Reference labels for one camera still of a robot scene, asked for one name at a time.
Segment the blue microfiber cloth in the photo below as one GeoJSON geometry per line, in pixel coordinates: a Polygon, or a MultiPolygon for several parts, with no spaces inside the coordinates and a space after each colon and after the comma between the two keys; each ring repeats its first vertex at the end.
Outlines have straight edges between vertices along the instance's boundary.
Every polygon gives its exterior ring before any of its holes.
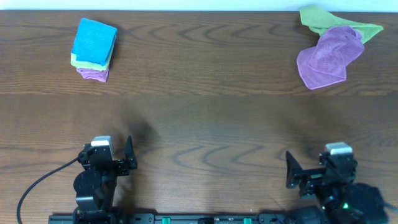
{"type": "Polygon", "coordinates": [[[118,30],[91,19],[80,20],[71,53],[78,62],[108,63],[118,30]]]}

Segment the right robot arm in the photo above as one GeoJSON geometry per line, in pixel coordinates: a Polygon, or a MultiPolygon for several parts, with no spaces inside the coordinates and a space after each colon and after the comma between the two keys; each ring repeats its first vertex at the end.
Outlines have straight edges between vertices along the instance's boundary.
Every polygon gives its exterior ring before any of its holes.
{"type": "Polygon", "coordinates": [[[301,199],[316,198],[319,206],[290,211],[285,223],[388,223],[385,203],[377,187],[354,183],[357,160],[352,152],[320,154],[318,169],[303,169],[285,153],[288,189],[299,188],[301,199]]]}

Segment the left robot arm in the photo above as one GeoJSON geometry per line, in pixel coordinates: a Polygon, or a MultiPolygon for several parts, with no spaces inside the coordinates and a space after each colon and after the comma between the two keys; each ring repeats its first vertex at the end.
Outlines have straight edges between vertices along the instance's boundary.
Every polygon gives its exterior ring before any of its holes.
{"type": "Polygon", "coordinates": [[[120,209],[113,207],[113,198],[119,176],[127,176],[137,169],[132,137],[124,148],[124,159],[113,159],[113,144],[110,136],[97,136],[85,144],[77,161],[84,171],[77,175],[73,188],[77,208],[73,223],[124,223],[120,209]]]}

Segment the folded purple cloth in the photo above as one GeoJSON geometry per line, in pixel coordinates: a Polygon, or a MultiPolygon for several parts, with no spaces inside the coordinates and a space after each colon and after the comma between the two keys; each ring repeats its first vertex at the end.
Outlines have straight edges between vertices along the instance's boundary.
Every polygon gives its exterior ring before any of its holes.
{"type": "Polygon", "coordinates": [[[92,79],[104,83],[109,76],[109,70],[99,71],[88,68],[77,68],[76,70],[85,80],[92,79]]]}

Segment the folded green cloth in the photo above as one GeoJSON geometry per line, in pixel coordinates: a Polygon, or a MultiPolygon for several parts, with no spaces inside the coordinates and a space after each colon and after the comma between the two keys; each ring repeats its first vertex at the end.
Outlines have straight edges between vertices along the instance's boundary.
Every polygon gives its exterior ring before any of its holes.
{"type": "Polygon", "coordinates": [[[98,64],[98,63],[93,63],[93,62],[86,62],[86,61],[78,61],[77,56],[73,53],[71,53],[71,60],[70,63],[76,68],[85,68],[85,69],[90,69],[90,70],[98,70],[98,71],[104,71],[109,68],[109,64],[111,61],[111,57],[108,57],[106,63],[104,65],[98,64]]]}

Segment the crumpled purple cloth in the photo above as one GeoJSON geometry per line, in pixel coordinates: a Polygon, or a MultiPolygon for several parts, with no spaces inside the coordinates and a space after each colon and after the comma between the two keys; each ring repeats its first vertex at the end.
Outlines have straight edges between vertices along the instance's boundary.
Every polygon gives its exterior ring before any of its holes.
{"type": "Polygon", "coordinates": [[[346,67],[364,51],[362,34],[350,26],[328,29],[314,47],[301,50],[297,68],[310,90],[323,88],[347,79],[346,67]]]}

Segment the crumpled green cloth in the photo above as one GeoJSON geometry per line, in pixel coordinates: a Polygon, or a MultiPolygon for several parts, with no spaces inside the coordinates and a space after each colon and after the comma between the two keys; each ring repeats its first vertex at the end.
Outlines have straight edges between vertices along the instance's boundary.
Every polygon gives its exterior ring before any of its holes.
{"type": "Polygon", "coordinates": [[[312,31],[322,36],[332,27],[350,26],[361,35],[362,43],[371,40],[376,34],[384,30],[383,26],[350,21],[324,10],[316,5],[308,5],[299,9],[301,23],[312,31]]]}

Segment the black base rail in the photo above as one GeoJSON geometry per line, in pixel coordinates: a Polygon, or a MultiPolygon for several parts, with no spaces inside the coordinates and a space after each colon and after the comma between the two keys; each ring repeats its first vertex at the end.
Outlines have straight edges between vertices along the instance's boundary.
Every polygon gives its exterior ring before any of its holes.
{"type": "Polygon", "coordinates": [[[73,215],[51,215],[48,224],[72,223],[105,223],[105,224],[275,224],[284,223],[286,215],[267,214],[258,215],[154,215],[151,213],[135,213],[121,218],[105,218],[83,220],[73,215]]]}

